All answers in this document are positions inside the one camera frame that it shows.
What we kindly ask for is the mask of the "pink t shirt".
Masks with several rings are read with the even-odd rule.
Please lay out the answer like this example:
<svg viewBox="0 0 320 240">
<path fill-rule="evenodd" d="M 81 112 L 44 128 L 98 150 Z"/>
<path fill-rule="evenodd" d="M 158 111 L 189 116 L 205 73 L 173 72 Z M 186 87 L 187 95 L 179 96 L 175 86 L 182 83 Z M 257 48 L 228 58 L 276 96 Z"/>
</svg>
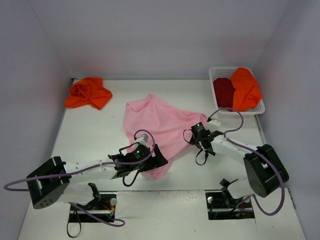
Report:
<svg viewBox="0 0 320 240">
<path fill-rule="evenodd" d="M 128 102 L 125 106 L 123 128 L 129 141 L 134 142 L 136 131 L 149 131 L 168 161 L 168 164 L 142 175 L 152 180 L 164 177 L 173 160 L 189 146 L 184 137 L 190 138 L 192 133 L 184 133 L 184 130 L 199 122 L 205 124 L 206 120 L 207 116 L 203 113 L 180 110 L 152 94 L 145 99 Z"/>
</svg>

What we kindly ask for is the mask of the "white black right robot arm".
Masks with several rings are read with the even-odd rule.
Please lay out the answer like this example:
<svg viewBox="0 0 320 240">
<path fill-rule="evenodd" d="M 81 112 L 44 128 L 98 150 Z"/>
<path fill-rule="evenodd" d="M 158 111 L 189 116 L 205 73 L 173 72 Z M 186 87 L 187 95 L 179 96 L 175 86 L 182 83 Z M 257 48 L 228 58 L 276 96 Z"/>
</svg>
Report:
<svg viewBox="0 0 320 240">
<path fill-rule="evenodd" d="M 274 148 L 269 144 L 252 146 L 232 140 L 221 131 L 210 131 L 199 122 L 190 128 L 192 132 L 188 141 L 200 152 L 209 155 L 223 155 L 244 164 L 246 177 L 228 181 L 222 179 L 221 200 L 227 206 L 238 208 L 244 201 L 253 197 L 259 209 L 267 216 L 273 216 L 280 211 L 285 202 L 285 186 L 289 174 L 282 164 Z M 266 212 L 257 202 L 257 196 L 266 198 L 272 192 L 281 189 L 281 199 L 273 212 Z"/>
</svg>

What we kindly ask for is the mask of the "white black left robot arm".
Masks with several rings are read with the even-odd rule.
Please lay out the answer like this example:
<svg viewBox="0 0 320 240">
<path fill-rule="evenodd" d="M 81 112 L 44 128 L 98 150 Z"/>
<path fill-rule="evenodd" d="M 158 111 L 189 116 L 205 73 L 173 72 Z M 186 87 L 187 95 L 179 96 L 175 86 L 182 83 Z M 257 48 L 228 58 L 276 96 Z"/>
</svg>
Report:
<svg viewBox="0 0 320 240">
<path fill-rule="evenodd" d="M 28 175 L 28 190 L 33 208 L 47 208 L 56 202 L 71 202 L 89 210 L 100 204 L 96 180 L 124 178 L 131 172 L 137 174 L 154 170 L 168 164 L 158 145 L 148 147 L 145 142 L 135 142 L 133 150 L 126 148 L 106 160 L 67 163 L 55 156 Z"/>
</svg>

